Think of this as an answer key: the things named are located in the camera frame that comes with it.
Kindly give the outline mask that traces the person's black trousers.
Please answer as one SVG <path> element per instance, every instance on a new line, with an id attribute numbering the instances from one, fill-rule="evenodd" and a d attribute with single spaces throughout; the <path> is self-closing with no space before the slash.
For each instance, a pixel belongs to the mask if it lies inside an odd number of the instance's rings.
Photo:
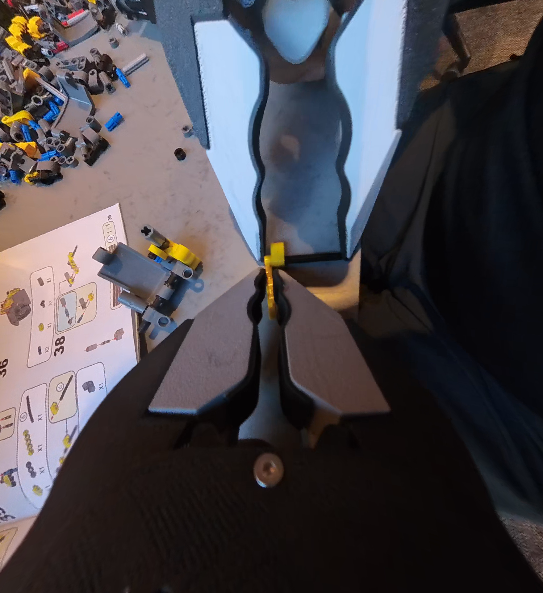
<path id="1" fill-rule="evenodd" d="M 430 333 L 438 319 L 425 273 L 432 192 L 457 131 L 449 100 L 403 131 L 361 241 L 367 292 L 359 322 L 372 337 Z"/>

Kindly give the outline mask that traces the yellow thin ridged beam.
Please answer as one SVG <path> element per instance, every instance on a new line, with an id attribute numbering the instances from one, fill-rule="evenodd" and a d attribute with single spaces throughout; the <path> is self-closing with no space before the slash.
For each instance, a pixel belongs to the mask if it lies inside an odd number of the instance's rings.
<path id="1" fill-rule="evenodd" d="M 274 290 L 274 276 L 273 272 L 274 268 L 270 264 L 265 264 L 265 274 L 266 274 L 266 295 L 267 295 L 267 306 L 268 306 L 268 316 L 270 320 L 277 319 L 277 303 L 275 301 L 275 290 Z"/>

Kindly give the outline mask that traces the black axle rod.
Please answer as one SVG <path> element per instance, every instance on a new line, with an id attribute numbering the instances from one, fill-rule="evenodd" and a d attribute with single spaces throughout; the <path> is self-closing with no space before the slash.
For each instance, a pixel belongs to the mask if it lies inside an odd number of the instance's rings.
<path id="1" fill-rule="evenodd" d="M 297 254 L 284 256 L 284 265 L 293 266 L 297 264 L 335 262 L 343 260 L 344 258 L 340 252 Z"/>

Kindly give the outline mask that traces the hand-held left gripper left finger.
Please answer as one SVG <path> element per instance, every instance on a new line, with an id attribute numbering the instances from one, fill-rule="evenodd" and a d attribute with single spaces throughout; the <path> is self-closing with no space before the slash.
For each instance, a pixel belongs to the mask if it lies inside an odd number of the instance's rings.
<path id="1" fill-rule="evenodd" d="M 192 320 L 149 405 L 181 418 L 246 419 L 258 400 L 265 272 L 249 273 Z"/>

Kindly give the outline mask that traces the building instruction booklet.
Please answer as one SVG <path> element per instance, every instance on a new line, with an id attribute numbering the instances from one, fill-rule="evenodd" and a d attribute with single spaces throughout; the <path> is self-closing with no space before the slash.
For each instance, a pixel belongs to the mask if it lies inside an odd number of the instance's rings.
<path id="1" fill-rule="evenodd" d="M 83 426 L 137 362 L 136 317 L 99 278 L 119 204 L 0 252 L 0 571 Z"/>

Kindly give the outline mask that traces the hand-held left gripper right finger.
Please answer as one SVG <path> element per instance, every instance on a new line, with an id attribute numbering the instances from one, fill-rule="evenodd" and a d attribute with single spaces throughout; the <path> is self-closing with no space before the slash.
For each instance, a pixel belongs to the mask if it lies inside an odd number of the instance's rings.
<path id="1" fill-rule="evenodd" d="M 391 407 L 342 316 L 281 270 L 274 271 L 281 330 L 282 412 L 315 448 L 326 429 L 386 416 Z"/>

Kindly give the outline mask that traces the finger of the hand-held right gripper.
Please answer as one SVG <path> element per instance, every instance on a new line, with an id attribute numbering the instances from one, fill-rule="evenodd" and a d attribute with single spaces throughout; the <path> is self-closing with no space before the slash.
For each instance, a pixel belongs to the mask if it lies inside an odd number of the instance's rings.
<path id="1" fill-rule="evenodd" d="M 406 1 L 359 1 L 332 41 L 341 117 L 336 172 L 343 258 L 355 253 L 401 138 L 398 123 Z"/>
<path id="2" fill-rule="evenodd" d="M 268 97 L 266 63 L 251 34 L 232 19 L 197 21 L 194 37 L 207 156 L 246 245 L 261 262 L 266 221 L 260 132 Z"/>

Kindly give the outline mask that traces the grey yellow brick subassembly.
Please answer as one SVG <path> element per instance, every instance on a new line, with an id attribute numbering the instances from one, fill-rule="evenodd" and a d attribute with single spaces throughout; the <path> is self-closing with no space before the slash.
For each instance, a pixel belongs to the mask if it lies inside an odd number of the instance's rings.
<path id="1" fill-rule="evenodd" d="M 92 258 L 101 266 L 99 278 L 119 288 L 116 304 L 139 316 L 140 334 L 172 331 L 178 299 L 199 279 L 203 261 L 151 225 L 143 225 L 140 232 L 149 242 L 146 254 L 119 242 L 114 247 L 97 248 Z"/>

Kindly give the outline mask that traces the pile of building bricks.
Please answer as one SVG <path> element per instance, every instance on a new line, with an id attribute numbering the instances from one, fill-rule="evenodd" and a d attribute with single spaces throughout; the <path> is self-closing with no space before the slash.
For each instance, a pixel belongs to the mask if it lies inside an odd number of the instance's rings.
<path id="1" fill-rule="evenodd" d="M 98 33 L 111 49 L 129 33 L 114 1 L 0 1 L 0 211 L 8 184 L 50 187 L 63 170 L 93 166 L 110 148 L 95 99 L 130 87 L 116 58 L 96 47 L 62 57 Z"/>

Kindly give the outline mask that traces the grey desk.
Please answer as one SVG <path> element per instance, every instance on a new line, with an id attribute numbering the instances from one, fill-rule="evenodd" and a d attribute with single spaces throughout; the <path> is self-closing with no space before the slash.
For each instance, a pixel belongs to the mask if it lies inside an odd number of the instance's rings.
<path id="1" fill-rule="evenodd" d="M 203 275 L 190 283 L 175 312 L 174 330 L 257 268 L 205 150 L 182 133 L 188 118 L 161 42 L 132 36 L 123 41 L 121 57 L 126 61 L 142 50 L 149 64 L 132 75 L 131 88 L 99 101 L 101 122 L 115 111 L 124 116 L 112 134 L 105 133 L 111 144 L 106 154 L 93 167 L 66 169 L 52 187 L 6 187 L 0 252 L 119 204 L 130 247 L 147 251 L 140 234 L 147 223 L 204 259 Z M 186 151 L 182 162 L 173 154 L 178 147 Z M 170 332 L 149 330 L 148 348 Z"/>

